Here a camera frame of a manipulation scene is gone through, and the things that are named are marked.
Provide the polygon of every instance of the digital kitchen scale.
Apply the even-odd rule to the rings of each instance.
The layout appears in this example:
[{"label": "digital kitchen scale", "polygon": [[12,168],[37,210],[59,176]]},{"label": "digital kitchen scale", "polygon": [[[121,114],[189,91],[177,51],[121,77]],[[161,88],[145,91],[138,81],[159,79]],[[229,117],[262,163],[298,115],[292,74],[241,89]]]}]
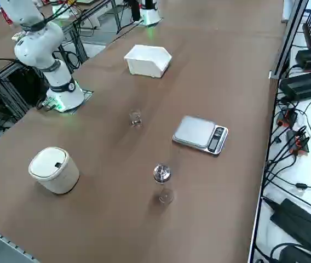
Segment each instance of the digital kitchen scale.
[{"label": "digital kitchen scale", "polygon": [[184,116],[172,140],[212,155],[218,155],[227,135],[228,129],[214,122]]}]

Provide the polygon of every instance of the brown table surface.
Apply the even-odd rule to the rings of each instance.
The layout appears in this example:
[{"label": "brown table surface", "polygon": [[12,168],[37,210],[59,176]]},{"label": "brown table surface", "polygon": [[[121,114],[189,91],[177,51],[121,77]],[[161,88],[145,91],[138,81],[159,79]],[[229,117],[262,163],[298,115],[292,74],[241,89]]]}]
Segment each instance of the brown table surface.
[{"label": "brown table surface", "polygon": [[[162,0],[164,20],[136,28],[74,77],[93,97],[76,115],[28,114],[0,138],[0,233],[41,262],[245,262],[267,147],[268,71],[281,42],[282,0]],[[134,44],[165,47],[162,79],[132,76]],[[129,125],[132,108],[142,128]],[[219,157],[171,137],[184,115],[229,129]],[[57,196],[28,174],[41,149],[80,169]],[[175,199],[156,202],[153,168],[173,172]]]},{"label": "brown table surface", "polygon": [[[97,5],[99,1],[94,2],[93,4],[79,4],[82,9],[90,9],[93,6]],[[46,17],[52,15],[52,6],[46,5],[40,8],[40,12],[42,12]],[[15,42],[12,40],[12,37],[15,33],[21,31],[21,28],[18,26],[16,28],[11,28],[3,18],[0,13],[0,58],[15,58],[14,54],[14,45]],[[0,61],[0,69],[8,65],[10,62],[8,61]]]}]

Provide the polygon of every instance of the glass cup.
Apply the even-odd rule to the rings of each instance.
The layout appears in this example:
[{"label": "glass cup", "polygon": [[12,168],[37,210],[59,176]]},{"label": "glass cup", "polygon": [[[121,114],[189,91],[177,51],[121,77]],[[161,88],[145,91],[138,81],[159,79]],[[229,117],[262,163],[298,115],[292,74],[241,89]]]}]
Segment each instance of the glass cup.
[{"label": "glass cup", "polygon": [[174,192],[170,185],[170,168],[166,165],[159,164],[155,167],[153,176],[157,184],[160,186],[159,200],[164,204],[170,204],[174,199]]},{"label": "glass cup", "polygon": [[132,126],[140,126],[142,124],[141,111],[131,110],[129,113],[130,121]]}]

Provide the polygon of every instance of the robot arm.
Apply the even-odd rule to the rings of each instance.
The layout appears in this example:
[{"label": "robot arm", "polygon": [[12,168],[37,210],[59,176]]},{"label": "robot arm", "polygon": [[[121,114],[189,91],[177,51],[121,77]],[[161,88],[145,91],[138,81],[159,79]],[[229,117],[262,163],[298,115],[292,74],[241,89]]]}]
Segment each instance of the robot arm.
[{"label": "robot arm", "polygon": [[50,84],[47,96],[60,112],[75,108],[84,101],[84,94],[74,81],[66,64],[52,56],[63,42],[60,26],[46,21],[31,0],[0,0],[0,5],[26,31],[14,48],[16,57],[25,65],[41,70]]}]

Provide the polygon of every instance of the power adapter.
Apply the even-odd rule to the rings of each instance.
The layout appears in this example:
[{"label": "power adapter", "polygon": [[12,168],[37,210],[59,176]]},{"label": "power adapter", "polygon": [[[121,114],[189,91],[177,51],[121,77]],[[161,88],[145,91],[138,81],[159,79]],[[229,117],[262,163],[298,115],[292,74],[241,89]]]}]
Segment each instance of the power adapter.
[{"label": "power adapter", "polygon": [[296,156],[298,154],[306,155],[309,152],[309,139],[306,137],[305,133],[297,135],[295,130],[289,130],[286,135],[287,141],[289,142],[290,153],[293,153]]},{"label": "power adapter", "polygon": [[297,121],[298,114],[294,108],[283,107],[277,116],[277,125],[292,128]]}]

